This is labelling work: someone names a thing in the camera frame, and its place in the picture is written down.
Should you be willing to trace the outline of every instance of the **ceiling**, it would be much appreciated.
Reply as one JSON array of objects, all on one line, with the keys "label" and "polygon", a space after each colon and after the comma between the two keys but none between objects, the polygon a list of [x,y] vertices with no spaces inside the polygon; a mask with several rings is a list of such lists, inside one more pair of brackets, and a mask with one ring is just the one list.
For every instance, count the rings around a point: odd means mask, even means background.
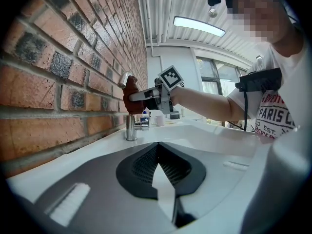
[{"label": "ceiling", "polygon": [[[146,42],[149,42],[149,30],[147,23],[147,10],[144,7],[144,0],[140,0],[141,12],[143,15],[143,27]],[[221,48],[226,51],[230,51],[229,54],[235,54],[236,56],[245,59],[247,62],[255,62],[256,57],[263,56],[268,44],[266,43],[251,43],[237,36],[231,30],[231,24],[226,19],[226,5],[225,1],[213,7],[218,12],[216,18],[210,18],[208,11],[210,6],[207,4],[207,0],[149,0],[150,12],[151,12],[151,26],[153,42],[157,42],[158,35],[161,35],[160,45],[170,45],[170,42],[182,42],[184,45],[189,44],[196,48],[196,45],[205,44],[207,47],[214,46],[214,48]],[[188,17],[209,24],[215,25],[226,31],[223,37],[217,37],[215,35],[184,27],[177,27],[173,25],[174,16]],[[161,27],[158,26],[158,20],[161,21]]]}]

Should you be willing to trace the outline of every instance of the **corrugated metal ceiling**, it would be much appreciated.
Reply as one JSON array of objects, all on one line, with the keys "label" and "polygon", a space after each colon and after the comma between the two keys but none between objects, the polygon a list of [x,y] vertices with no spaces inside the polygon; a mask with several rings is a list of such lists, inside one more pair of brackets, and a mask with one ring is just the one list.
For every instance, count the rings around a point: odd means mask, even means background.
[{"label": "corrugated metal ceiling", "polygon": [[[141,7],[143,7],[143,1],[144,0],[140,0]],[[153,39],[156,39],[158,34],[161,34],[162,42],[166,41],[167,39],[182,39],[191,41],[192,44],[196,42],[205,43],[224,50],[228,50],[235,55],[251,62],[256,61],[256,56],[264,55],[268,44],[247,42],[231,30],[231,24],[226,18],[226,5],[224,0],[222,0],[222,3],[214,7],[214,9],[218,12],[218,16],[214,19],[210,18],[208,15],[208,11],[211,8],[207,4],[207,0],[172,0],[171,6],[168,6],[169,1],[170,0],[163,0],[162,6],[160,6],[159,0],[149,0]],[[158,10],[160,7],[162,7],[162,24],[161,28],[159,29]],[[143,24],[145,37],[148,39],[149,31],[147,27],[146,11],[143,8],[141,8],[141,11],[144,17]],[[208,22],[209,24],[222,28],[226,31],[226,34],[220,38],[203,31],[176,27],[173,25],[174,16],[188,17]],[[168,34],[166,39],[164,39],[164,32],[166,27],[168,28]]]}]

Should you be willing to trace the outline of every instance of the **neck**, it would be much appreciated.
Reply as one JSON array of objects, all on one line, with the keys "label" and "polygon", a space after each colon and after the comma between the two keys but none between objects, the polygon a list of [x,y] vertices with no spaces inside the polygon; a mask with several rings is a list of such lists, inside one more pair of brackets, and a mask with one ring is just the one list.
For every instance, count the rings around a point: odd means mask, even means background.
[{"label": "neck", "polygon": [[294,26],[291,26],[281,40],[272,43],[272,47],[284,57],[298,54],[303,47],[303,35]]}]

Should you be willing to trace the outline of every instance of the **fluorescent light fixture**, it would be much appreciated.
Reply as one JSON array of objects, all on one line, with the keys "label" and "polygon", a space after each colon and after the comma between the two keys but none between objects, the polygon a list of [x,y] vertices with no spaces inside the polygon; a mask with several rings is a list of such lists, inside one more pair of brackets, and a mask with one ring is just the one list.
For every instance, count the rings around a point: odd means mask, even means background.
[{"label": "fluorescent light fixture", "polygon": [[218,37],[222,37],[225,34],[225,31],[223,29],[215,27],[206,22],[198,21],[198,20],[190,19],[190,18],[178,17],[178,16],[175,16],[174,26],[197,29],[197,30],[205,31],[210,34],[214,34]]}]

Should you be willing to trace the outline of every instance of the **window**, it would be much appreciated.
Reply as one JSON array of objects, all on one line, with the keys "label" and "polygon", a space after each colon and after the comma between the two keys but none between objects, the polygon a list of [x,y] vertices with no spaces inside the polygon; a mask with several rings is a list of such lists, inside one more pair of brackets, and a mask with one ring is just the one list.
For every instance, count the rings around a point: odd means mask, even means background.
[{"label": "window", "polygon": [[[246,74],[245,70],[228,63],[206,58],[197,58],[203,91],[205,93],[228,96],[234,89],[239,77]],[[224,122],[207,119],[208,124],[224,126]]]}]

